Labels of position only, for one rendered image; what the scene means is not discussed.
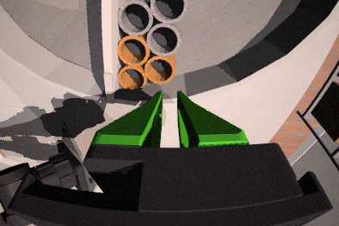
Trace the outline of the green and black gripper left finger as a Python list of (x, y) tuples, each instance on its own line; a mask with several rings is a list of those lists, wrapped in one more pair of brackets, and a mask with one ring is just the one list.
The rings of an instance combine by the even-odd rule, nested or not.
[(163, 96), (158, 91), (145, 104), (96, 131), (92, 144), (122, 144), (160, 147)]

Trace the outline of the grey metal bushing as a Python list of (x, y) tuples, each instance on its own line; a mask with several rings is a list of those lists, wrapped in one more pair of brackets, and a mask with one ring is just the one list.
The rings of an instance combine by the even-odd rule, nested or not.
[(182, 8), (180, 12), (173, 16), (163, 15), (157, 8), (157, 0), (151, 0), (151, 12), (162, 23), (172, 24), (180, 21), (188, 10), (188, 0), (182, 0)]
[[(147, 10), (150, 17), (148, 26), (146, 25), (144, 27), (137, 27), (130, 22), (128, 17), (128, 10), (130, 9), (131, 5), (133, 5), (133, 3), (139, 4)], [(151, 25), (155, 21), (155, 18), (156, 17), (151, 12), (151, 3), (148, 2), (147, 0), (131, 0), (125, 2), (122, 6), (120, 6), (120, 10), (118, 12), (118, 23), (121, 29), (125, 33), (133, 36), (143, 35), (146, 32), (148, 32), (149, 29), (151, 28)]]
[[(156, 30), (159, 27), (168, 27), (170, 29), (172, 29), (175, 33), (176, 33), (176, 39), (173, 43), (171, 43), (170, 45), (160, 45), (158, 44), (153, 37), (153, 31)], [(172, 54), (174, 54), (178, 48), (180, 47), (181, 44), (181, 35), (180, 35), (180, 30), (179, 27), (176, 25), (176, 23), (174, 24), (168, 24), (168, 23), (162, 23), (160, 21), (156, 21), (149, 33), (147, 34), (147, 45), (149, 47), (149, 49), (155, 53), (158, 56), (162, 56), (162, 57), (167, 57), (170, 56)]]

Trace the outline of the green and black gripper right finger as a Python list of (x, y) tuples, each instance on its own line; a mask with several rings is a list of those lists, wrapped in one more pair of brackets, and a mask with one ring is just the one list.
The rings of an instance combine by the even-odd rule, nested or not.
[(250, 144), (244, 131), (192, 102), (177, 91), (180, 147), (215, 147)]

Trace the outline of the bronze bushing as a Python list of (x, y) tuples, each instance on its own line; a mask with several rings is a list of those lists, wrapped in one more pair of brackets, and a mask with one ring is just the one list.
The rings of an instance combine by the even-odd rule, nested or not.
[[(135, 69), (138, 70), (143, 77), (141, 78), (135, 78), (128, 74), (128, 69)], [(140, 66), (129, 66), (128, 64), (123, 64), (122, 68), (120, 69), (120, 72), (118, 74), (118, 81), (120, 85), (132, 92), (140, 91), (145, 87), (147, 84), (147, 76), (145, 75), (145, 63)]]
[[(145, 33), (143, 35), (139, 36), (133, 36), (130, 34), (127, 34), (119, 43), (117, 46), (117, 53), (120, 57), (120, 59), (123, 61), (123, 63), (128, 64), (129, 66), (140, 66), (144, 64), (148, 57), (150, 56), (151, 50), (149, 49), (147, 45), (147, 34)], [(134, 39), (142, 42), (142, 44), (145, 46), (146, 52), (143, 54), (135, 54), (131, 52), (127, 47), (127, 40)]]
[[(171, 66), (167, 70), (156, 70), (152, 65), (151, 62), (156, 59), (162, 59), (167, 61)], [(145, 63), (145, 75), (147, 78), (158, 84), (167, 83), (172, 80), (176, 73), (176, 60), (174, 54), (162, 57), (158, 56), (155, 53), (151, 52), (150, 56), (148, 57)]]

